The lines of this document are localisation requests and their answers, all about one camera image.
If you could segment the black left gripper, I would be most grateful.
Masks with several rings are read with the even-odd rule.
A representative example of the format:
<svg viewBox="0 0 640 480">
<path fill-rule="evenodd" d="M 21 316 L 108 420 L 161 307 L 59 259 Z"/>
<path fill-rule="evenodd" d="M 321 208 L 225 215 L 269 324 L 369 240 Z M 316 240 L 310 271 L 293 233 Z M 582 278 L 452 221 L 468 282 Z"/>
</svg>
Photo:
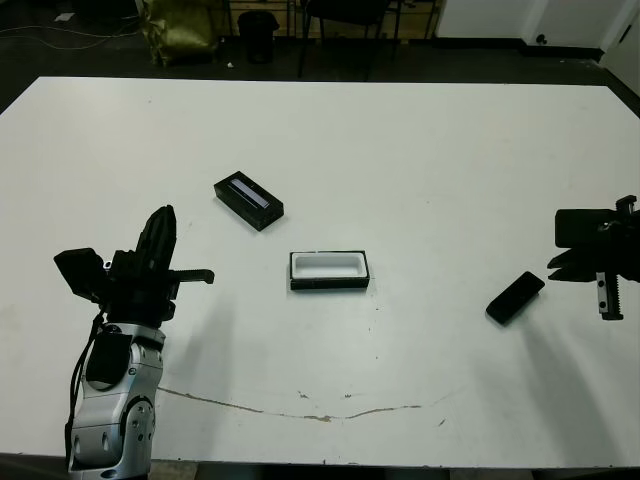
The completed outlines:
<svg viewBox="0 0 640 480">
<path fill-rule="evenodd" d="M 161 325 L 173 318 L 182 283 L 214 282 L 210 269 L 171 268 L 176 239 L 175 212 L 166 205 L 148 218 L 135 251 L 114 253 L 98 300 L 109 322 Z"/>
</svg>

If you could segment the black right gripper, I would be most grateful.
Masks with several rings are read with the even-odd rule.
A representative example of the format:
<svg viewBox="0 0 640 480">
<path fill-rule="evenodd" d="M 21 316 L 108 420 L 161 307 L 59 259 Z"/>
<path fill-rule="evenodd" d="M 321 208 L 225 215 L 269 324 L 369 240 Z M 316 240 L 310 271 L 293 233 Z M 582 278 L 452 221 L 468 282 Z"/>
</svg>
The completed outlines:
<svg viewBox="0 0 640 480">
<path fill-rule="evenodd" d="M 615 203 L 612 216 L 600 227 L 604 235 L 601 257 L 591 247 L 575 247 L 553 257 L 548 269 L 558 269 L 549 279 L 590 283 L 596 280 L 599 313 L 605 321 L 624 318 L 621 312 L 619 278 L 639 279 L 639 211 L 637 197 L 627 195 Z"/>
</svg>

